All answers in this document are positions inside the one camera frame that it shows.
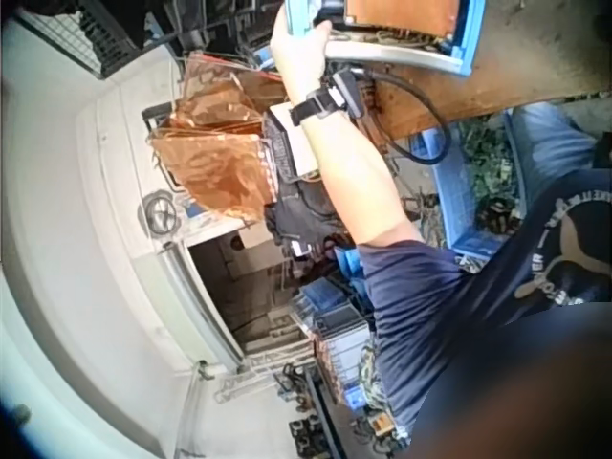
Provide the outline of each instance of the black wristwatch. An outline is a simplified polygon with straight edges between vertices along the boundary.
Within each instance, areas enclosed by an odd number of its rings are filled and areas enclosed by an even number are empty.
[[[318,88],[290,111],[291,121],[294,126],[299,126],[307,118],[314,115],[317,115],[318,118],[325,118],[341,108],[342,105],[339,104],[338,98],[334,98],[329,89]]]

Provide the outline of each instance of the jeans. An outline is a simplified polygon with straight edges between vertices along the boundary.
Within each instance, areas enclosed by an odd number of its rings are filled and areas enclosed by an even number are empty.
[[[515,108],[512,131],[527,209],[554,180],[593,165],[597,140],[580,131],[555,105],[541,102]]]

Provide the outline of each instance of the navy t-shirt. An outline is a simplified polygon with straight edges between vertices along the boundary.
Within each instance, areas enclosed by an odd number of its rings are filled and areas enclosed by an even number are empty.
[[[376,364],[408,433],[428,390],[462,342],[552,307],[612,300],[610,170],[558,179],[478,274],[450,251],[405,241],[360,247],[375,307]]]

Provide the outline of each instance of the hand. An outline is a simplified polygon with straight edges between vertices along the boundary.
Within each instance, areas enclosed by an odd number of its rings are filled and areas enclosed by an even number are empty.
[[[305,36],[292,36],[287,27],[285,6],[280,8],[270,46],[276,68],[294,105],[320,87],[325,70],[325,45],[331,31],[332,23],[325,21]]]

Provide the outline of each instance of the electronic device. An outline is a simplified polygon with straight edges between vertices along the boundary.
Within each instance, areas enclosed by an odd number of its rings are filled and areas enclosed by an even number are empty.
[[[385,62],[471,74],[485,0],[287,0],[290,33],[329,19],[330,60]]]

